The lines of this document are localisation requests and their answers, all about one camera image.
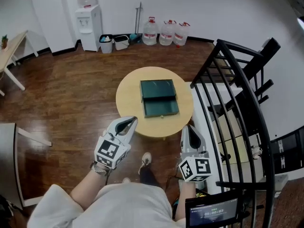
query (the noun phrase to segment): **white shirt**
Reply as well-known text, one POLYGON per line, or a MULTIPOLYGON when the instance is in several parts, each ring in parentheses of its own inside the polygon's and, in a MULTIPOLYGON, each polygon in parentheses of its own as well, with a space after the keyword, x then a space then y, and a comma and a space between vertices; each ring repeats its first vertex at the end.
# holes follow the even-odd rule
POLYGON ((140 183, 102 188, 86 210, 59 186, 52 185, 36 206, 28 228, 177 228, 165 192, 140 183))

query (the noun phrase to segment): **black and white marker cube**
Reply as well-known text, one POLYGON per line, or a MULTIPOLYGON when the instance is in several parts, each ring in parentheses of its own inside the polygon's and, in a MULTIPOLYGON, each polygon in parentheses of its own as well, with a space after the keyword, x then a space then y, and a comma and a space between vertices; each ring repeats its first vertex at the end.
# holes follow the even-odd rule
POLYGON ((125 158, 130 146, 123 146, 111 140, 99 137, 95 151, 95 161, 115 169, 116 166, 125 158))
POLYGON ((212 175, 209 158, 188 156, 179 164, 179 168, 185 181, 204 181, 212 175))

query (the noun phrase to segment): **black pants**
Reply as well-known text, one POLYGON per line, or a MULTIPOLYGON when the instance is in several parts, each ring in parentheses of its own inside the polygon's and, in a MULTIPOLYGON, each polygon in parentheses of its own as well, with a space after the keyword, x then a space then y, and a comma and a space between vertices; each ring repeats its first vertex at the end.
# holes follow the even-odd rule
POLYGON ((141 167, 141 170, 139 172, 139 180, 140 183, 142 184, 147 184, 150 186, 156 186, 161 188, 160 184, 158 183, 153 172, 150 169, 150 165, 141 167))

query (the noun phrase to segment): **small display screen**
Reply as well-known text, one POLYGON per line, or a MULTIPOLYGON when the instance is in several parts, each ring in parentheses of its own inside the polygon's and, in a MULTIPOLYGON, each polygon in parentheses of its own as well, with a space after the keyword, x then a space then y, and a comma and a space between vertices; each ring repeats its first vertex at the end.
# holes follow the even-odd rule
POLYGON ((226 202, 190 208, 190 226, 206 225, 234 218, 238 199, 226 202))

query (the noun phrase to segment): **potted plant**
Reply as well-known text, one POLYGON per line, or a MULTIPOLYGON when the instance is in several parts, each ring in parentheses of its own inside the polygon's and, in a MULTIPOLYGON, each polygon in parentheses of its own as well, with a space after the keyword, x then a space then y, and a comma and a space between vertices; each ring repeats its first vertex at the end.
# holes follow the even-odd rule
POLYGON ((2 50, 7 50, 7 45, 8 45, 8 35, 2 36, 1 39, 1 49, 2 50))

